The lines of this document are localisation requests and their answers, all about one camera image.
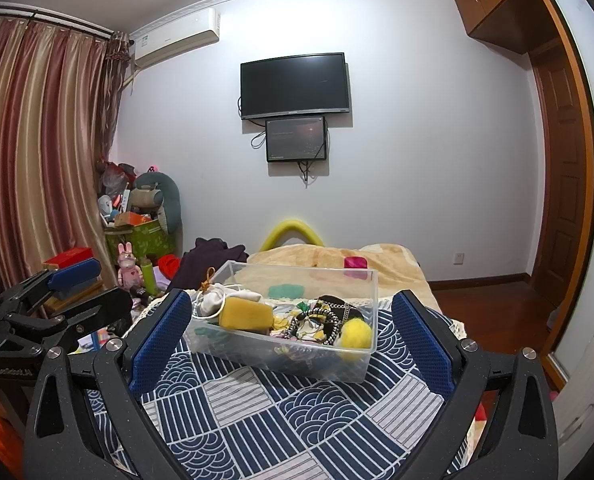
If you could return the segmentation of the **white drawstring pouch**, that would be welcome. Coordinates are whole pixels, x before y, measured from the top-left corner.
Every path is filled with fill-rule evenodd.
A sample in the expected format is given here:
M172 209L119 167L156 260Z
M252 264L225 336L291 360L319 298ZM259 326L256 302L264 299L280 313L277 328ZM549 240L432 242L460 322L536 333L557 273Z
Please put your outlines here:
M203 320L217 318L225 301L231 297L254 302L261 299L260 294L241 285L210 284L206 289L201 289L193 300L194 315Z

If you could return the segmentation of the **yellow sponge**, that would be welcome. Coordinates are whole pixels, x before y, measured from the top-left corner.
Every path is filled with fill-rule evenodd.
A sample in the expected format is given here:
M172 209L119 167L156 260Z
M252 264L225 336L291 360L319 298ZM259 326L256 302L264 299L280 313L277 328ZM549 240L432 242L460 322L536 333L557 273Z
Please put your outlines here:
M219 313L218 324L224 330L268 333L273 326L273 311L261 302L229 297Z

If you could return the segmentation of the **yellow felt doll head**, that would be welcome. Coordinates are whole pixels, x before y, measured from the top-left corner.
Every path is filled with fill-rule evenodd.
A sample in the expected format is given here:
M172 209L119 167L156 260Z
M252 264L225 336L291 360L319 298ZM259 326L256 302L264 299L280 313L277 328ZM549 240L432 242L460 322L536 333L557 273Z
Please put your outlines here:
M361 318L351 318L341 326L336 341L338 356L344 362L361 361L370 354L372 341L372 327Z

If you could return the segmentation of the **pink bunny plush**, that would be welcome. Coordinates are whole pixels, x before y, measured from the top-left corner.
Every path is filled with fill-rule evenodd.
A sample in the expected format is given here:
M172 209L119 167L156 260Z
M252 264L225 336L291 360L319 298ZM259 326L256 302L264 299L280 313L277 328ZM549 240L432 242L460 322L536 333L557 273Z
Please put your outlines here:
M137 265L130 242L118 244L118 285L126 290L140 289L143 286L143 273Z

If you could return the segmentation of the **red plush item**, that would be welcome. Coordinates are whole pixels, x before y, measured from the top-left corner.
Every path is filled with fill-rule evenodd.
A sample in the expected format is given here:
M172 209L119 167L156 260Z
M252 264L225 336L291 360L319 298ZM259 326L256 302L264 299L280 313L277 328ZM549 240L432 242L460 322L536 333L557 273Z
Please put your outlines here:
M181 259L173 254L164 255L158 259L159 271L169 281L177 274L180 264Z

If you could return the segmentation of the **green cardboard box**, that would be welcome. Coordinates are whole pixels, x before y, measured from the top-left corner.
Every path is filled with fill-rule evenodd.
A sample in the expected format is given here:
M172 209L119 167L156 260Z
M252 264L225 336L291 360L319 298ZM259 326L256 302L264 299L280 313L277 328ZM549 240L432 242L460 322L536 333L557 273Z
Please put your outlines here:
M163 231L158 220L142 223L139 226L119 226L104 230L110 260L116 262L119 256L118 246L131 243L133 255L137 259L158 259L177 251L175 236Z

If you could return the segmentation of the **dark purple garment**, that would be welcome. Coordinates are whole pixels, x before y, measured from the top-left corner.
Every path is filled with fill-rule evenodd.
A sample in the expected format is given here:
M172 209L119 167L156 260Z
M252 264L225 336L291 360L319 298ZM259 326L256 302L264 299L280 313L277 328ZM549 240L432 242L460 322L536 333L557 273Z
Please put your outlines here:
M227 261L246 262L248 254L242 244L229 246L221 238L197 237L195 246L181 258L177 272L167 287L171 289L198 289L205 281L209 268L219 270Z

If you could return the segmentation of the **grey green dinosaur plush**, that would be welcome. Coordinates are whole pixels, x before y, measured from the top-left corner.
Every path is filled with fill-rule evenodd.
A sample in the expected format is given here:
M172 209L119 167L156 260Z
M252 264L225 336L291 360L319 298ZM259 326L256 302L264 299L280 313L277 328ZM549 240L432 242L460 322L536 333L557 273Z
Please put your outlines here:
M129 208L140 212L155 212L167 234L175 234L181 226L180 192L167 174L148 171L134 181L128 202Z

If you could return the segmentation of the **striped red beige curtain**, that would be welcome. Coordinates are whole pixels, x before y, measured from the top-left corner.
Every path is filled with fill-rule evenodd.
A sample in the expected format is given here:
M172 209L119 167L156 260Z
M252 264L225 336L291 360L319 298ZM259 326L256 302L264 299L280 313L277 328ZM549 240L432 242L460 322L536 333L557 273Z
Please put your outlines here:
M124 40L0 16L0 275L22 281L88 247L116 283L97 205L118 118Z

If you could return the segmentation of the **floral patterned cloth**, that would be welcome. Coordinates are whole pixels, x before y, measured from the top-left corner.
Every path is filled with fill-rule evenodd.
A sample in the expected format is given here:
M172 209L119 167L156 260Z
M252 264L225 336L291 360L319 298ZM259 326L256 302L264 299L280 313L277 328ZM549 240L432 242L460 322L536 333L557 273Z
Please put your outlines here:
M343 309L324 300L299 302L291 310L277 306L270 336L333 346L343 326Z

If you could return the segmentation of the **clear plastic storage bin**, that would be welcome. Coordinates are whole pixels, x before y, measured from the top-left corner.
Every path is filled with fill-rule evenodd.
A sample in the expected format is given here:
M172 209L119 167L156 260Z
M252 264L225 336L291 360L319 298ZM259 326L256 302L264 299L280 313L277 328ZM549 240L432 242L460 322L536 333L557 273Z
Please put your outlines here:
M288 312L302 302L312 306L321 297L334 297L357 309L371 327L367 349L226 330L216 322L192 318L184 338L189 348L205 356L332 382L358 384L367 375L376 352L378 326L377 272L367 269L301 268L229 261L212 278L229 289L248 289L261 301Z

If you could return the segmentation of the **beige fleece blanket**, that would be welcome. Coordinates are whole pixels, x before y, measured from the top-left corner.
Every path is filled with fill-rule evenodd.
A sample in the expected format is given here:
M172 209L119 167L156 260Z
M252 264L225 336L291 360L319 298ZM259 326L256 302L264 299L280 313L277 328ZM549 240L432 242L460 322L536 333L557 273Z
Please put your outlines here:
M410 289L421 304L441 313L439 303L416 258L408 248L397 244L373 244L361 249L322 247L308 244L286 245L256 252L248 263L271 266L343 269L346 258L361 257L377 272L378 298L393 297Z

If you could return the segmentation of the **brown wooden door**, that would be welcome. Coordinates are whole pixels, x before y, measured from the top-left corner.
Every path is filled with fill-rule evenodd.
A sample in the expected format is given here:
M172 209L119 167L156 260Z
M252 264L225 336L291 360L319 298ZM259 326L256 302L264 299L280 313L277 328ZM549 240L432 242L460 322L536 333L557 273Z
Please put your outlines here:
M530 51L544 124L544 215L532 284L556 318L541 350L563 336L586 275L594 229L594 115L582 60L554 0L540 0L555 36Z

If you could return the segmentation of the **white air conditioner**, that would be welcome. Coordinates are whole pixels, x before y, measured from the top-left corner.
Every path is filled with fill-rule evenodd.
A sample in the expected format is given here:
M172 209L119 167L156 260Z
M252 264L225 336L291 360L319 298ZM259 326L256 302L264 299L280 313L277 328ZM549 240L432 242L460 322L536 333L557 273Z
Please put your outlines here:
M220 14L212 8L186 14L134 40L134 63L147 68L177 55L215 44Z

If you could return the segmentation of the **black wall television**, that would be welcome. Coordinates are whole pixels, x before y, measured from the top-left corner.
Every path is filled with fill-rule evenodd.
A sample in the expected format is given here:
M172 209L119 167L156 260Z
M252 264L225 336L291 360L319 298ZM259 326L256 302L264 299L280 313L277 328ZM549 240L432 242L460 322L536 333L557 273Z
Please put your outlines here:
M343 52L266 58L241 64L242 118L350 112Z

